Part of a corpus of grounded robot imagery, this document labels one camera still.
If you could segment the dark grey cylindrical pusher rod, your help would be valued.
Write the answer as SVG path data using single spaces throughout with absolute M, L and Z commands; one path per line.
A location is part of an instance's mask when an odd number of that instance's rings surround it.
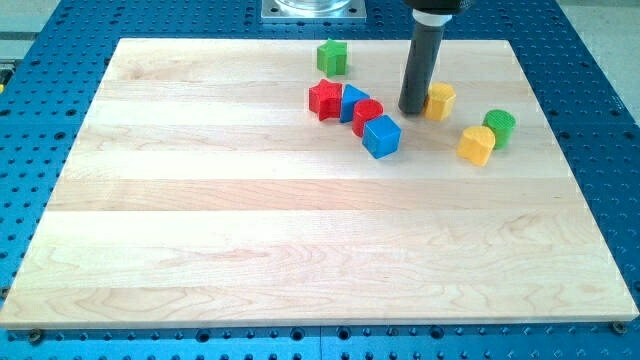
M 451 14 L 414 10 L 415 20 L 398 106 L 405 114 L 419 114 L 437 61 L 445 25 Z

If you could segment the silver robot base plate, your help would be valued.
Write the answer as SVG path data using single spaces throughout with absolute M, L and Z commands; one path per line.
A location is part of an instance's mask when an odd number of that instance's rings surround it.
M 261 20 L 266 23 L 297 21 L 365 21 L 364 0 L 262 0 Z

